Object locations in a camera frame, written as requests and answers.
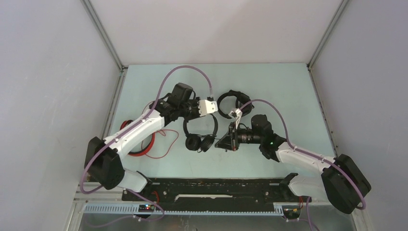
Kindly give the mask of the small black foam headphones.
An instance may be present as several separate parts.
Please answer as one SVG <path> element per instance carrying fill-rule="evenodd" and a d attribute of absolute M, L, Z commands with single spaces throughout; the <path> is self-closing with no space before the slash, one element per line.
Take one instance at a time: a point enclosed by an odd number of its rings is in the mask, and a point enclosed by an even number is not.
<path fill-rule="evenodd" d="M 183 131 L 186 137 L 185 147 L 188 150 L 197 151 L 198 153 L 207 152 L 213 145 L 216 139 L 216 136 L 217 136 L 217 132 L 218 132 L 218 120 L 213 114 L 210 114 L 210 116 L 212 117 L 213 122 L 214 122 L 214 129 L 212 133 L 207 134 L 207 135 L 190 133 L 187 127 L 189 120 L 184 119 Z"/>

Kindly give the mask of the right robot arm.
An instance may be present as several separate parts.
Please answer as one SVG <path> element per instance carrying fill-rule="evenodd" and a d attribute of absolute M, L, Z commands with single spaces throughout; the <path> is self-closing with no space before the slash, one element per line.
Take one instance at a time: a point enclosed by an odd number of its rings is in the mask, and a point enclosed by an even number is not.
<path fill-rule="evenodd" d="M 372 189 L 351 157 L 345 154 L 338 157 L 308 154 L 276 134 L 266 115 L 253 116 L 250 128 L 230 123 L 227 133 L 215 143 L 215 147 L 237 151 L 240 144 L 257 144 L 266 159 L 317 174 L 316 177 L 289 174 L 280 187 L 280 196 L 285 201 L 292 201 L 297 196 L 310 196 L 328 201 L 339 211 L 351 214 L 362 207 L 362 200 Z"/>

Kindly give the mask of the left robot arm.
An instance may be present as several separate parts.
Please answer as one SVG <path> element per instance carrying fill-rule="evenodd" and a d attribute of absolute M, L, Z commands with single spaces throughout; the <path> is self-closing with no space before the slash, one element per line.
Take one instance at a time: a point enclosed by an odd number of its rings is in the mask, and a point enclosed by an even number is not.
<path fill-rule="evenodd" d="M 132 190 L 140 200 L 151 197 L 149 179 L 139 171 L 126 169 L 123 160 L 130 151 L 154 132 L 161 130 L 179 118 L 196 119 L 203 116 L 203 100 L 193 94 L 192 87 L 178 83 L 167 98 L 159 98 L 149 109 L 104 139 L 92 138 L 88 142 L 85 174 L 94 178 L 100 187 L 111 190 L 116 187 Z"/>

